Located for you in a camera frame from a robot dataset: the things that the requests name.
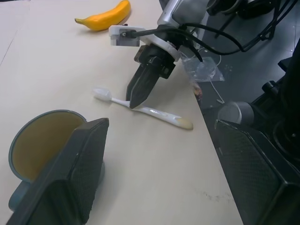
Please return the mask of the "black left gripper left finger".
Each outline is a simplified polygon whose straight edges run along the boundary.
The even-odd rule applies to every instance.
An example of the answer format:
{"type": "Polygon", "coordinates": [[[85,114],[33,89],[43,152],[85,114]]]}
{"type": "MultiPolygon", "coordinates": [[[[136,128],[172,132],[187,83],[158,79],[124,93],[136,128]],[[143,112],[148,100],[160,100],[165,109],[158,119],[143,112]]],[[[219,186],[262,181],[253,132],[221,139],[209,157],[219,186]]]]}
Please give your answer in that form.
{"type": "Polygon", "coordinates": [[[8,225],[84,225],[98,188],[109,119],[75,129],[62,151],[39,174],[8,225]]]}

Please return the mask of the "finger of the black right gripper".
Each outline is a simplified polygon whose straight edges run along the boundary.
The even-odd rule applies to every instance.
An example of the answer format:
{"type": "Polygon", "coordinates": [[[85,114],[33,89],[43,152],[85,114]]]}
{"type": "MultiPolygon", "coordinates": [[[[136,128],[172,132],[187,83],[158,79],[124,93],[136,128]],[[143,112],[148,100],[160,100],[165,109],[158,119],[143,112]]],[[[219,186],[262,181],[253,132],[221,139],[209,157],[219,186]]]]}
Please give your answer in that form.
{"type": "Polygon", "coordinates": [[[141,77],[144,70],[145,70],[145,66],[140,65],[138,67],[137,71],[135,72],[135,74],[133,75],[132,79],[130,80],[130,82],[127,86],[127,91],[126,91],[126,100],[127,101],[131,100],[132,89],[134,88],[134,86],[135,86],[136,82],[138,81],[138,79],[141,77]]]}
{"type": "Polygon", "coordinates": [[[129,103],[130,109],[136,108],[148,98],[158,79],[159,75],[157,71],[145,66],[144,72],[132,89],[131,100],[129,103]]]}

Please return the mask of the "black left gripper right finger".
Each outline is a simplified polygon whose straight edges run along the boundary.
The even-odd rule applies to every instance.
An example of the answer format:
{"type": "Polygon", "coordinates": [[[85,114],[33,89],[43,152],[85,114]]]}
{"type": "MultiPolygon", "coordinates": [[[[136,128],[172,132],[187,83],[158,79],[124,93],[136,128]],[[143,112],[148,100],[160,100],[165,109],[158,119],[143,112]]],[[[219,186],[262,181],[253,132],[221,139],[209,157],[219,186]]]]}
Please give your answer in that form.
{"type": "Polygon", "coordinates": [[[298,225],[300,172],[261,132],[217,120],[216,150],[245,225],[298,225]]]}

